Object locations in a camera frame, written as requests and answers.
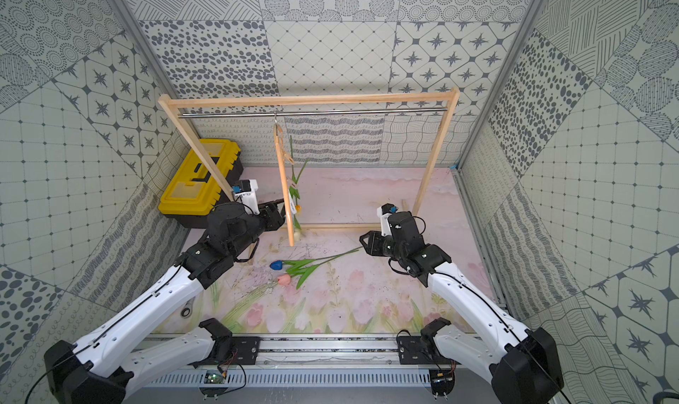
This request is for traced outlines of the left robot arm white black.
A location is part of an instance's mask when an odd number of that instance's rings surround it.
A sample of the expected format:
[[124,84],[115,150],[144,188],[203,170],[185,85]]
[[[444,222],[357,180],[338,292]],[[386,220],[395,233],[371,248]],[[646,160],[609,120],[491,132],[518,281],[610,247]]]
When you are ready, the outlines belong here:
[[279,199],[219,204],[200,239],[120,313],[79,340],[60,340],[44,354],[49,391],[59,403],[121,403],[143,386],[186,365],[234,362],[233,333],[214,317],[178,338],[137,351],[169,315],[210,288],[235,264],[247,262],[260,236],[290,225]]

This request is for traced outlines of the wooden clothes rack frame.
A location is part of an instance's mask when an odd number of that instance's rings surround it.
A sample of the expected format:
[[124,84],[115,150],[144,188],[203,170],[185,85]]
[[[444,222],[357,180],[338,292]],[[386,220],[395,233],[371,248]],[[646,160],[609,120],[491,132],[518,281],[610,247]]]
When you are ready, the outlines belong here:
[[[415,102],[441,102],[445,103],[447,111],[443,112],[442,121],[437,131],[424,175],[420,182],[417,197],[411,210],[414,216],[419,216],[424,196],[431,182],[431,176],[437,164],[444,139],[451,125],[455,109],[459,102],[461,91],[454,88],[447,92],[435,93],[400,93],[400,94],[369,94],[369,95],[336,95],[336,96],[272,96],[271,98],[201,98],[201,99],[178,99],[170,98],[162,94],[157,103],[164,110],[175,128],[180,132],[190,148],[196,153],[203,165],[211,172],[211,177],[228,197],[234,200],[232,186],[226,181],[215,163],[212,161],[207,149],[201,144],[199,135],[194,125],[188,119],[180,118],[180,110],[187,108],[219,108],[219,107],[252,107],[252,106],[304,106],[304,105],[358,105],[358,104],[385,104],[385,103],[415,103]],[[354,230],[358,228],[377,229],[380,224],[306,224],[304,229],[318,230]]]

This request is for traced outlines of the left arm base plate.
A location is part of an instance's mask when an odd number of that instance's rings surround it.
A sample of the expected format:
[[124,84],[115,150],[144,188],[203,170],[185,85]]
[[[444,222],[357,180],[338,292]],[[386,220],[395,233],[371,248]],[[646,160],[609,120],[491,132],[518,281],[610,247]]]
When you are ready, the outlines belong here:
[[215,342],[210,357],[215,364],[255,365],[261,341],[257,336],[222,338]]

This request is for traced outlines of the white artificial tulip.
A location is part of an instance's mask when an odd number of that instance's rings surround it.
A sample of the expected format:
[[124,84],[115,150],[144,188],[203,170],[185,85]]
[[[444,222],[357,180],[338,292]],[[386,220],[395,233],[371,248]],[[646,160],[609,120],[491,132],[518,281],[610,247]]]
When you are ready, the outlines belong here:
[[293,224],[294,224],[294,239],[295,242],[298,242],[302,239],[302,226],[297,218],[297,215],[293,216]]

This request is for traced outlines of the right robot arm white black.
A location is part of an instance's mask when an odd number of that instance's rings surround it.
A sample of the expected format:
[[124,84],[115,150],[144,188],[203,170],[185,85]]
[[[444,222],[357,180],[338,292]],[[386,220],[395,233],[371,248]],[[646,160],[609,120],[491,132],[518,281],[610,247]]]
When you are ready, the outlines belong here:
[[555,339],[511,317],[468,280],[442,248],[427,243],[417,216],[393,204],[378,208],[378,231],[362,235],[366,253],[399,264],[396,273],[419,280],[450,304],[476,332],[462,333],[442,317],[421,331],[425,349],[472,370],[502,403],[548,403],[564,378]]

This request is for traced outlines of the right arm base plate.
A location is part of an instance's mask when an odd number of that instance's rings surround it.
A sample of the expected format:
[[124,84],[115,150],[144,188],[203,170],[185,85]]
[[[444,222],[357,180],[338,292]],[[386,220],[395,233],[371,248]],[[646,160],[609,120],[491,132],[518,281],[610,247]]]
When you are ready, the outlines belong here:
[[396,344],[401,365],[443,365],[447,362],[441,356],[432,354],[418,335],[399,335]]

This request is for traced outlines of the yellow artificial tulip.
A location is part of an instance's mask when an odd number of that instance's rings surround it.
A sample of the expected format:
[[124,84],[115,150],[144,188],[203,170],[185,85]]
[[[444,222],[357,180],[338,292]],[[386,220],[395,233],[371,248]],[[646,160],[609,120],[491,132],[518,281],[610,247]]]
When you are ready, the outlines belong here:
[[294,211],[295,214],[298,214],[302,210],[302,206],[299,204],[301,196],[300,196],[300,192],[299,192],[298,183],[300,181],[301,175],[304,172],[304,169],[306,168],[308,161],[305,160],[300,169],[295,168],[294,141],[293,141],[292,137],[289,137],[289,150],[290,150],[289,156],[292,160],[292,162],[291,162],[291,181],[289,183],[289,195],[292,199],[291,209]]

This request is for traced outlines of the wooden curved clothes hanger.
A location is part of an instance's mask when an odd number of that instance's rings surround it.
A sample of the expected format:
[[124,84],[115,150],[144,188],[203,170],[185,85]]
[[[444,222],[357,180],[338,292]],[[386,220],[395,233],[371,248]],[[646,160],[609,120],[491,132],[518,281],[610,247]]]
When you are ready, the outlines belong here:
[[281,126],[279,126],[277,119],[274,119],[273,137],[277,157],[277,164],[279,167],[280,184],[284,199],[284,208],[286,213],[286,231],[288,232],[288,243],[290,247],[293,247],[295,246],[295,226],[291,195],[288,185],[288,176],[286,175],[286,163],[288,163],[289,165],[293,165],[294,160],[286,152],[285,144],[283,142],[283,130]]

